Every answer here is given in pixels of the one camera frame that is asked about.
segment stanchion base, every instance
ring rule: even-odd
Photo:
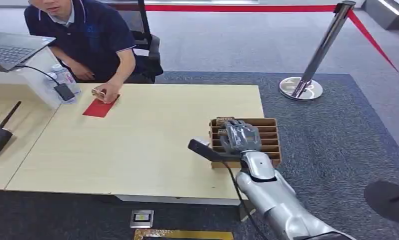
[[[323,94],[323,87],[317,81],[311,80],[311,84],[299,97],[291,96],[295,88],[298,86],[300,79],[301,77],[299,76],[293,76],[283,79],[279,83],[279,91],[285,97],[296,101],[311,101],[317,99]]]
[[[399,185],[388,181],[376,181],[364,189],[367,204],[381,217],[399,223]]]

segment carpet floor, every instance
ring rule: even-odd
[[[357,239],[399,240],[399,224],[378,216],[363,197],[373,181],[399,184],[398,145],[350,75],[316,74],[324,95],[312,102],[294,102],[279,93],[279,81],[292,76],[297,74],[166,72],[157,83],[258,85],[265,116],[278,120],[279,170],[304,206]],[[237,221],[233,206],[0,191],[0,240],[131,240],[133,209],[155,210],[155,229],[229,231],[236,240],[260,239],[249,221]],[[275,239],[260,216],[254,218]]]

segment man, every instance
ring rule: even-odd
[[[96,0],[29,0],[24,11],[31,35],[55,37],[52,53],[79,81],[104,83],[104,102],[117,98],[136,69],[135,39],[120,14]]]

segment chrome stanchion post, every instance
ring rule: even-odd
[[[310,101],[322,95],[322,86],[312,80],[312,77],[347,20],[348,12],[353,10],[355,4],[355,1],[345,0],[336,5],[333,11],[335,16],[302,77],[288,77],[280,82],[279,90],[285,97],[297,101]]]

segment wooden table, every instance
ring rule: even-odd
[[[22,103],[5,125],[13,137],[0,153],[0,190],[6,188],[55,112],[26,85],[0,84],[0,122],[17,101]]]
[[[92,87],[81,84],[78,103],[60,106],[6,190],[237,199],[227,170],[187,145],[208,139],[215,117],[264,117],[257,86],[126,84],[105,118],[82,115]]]

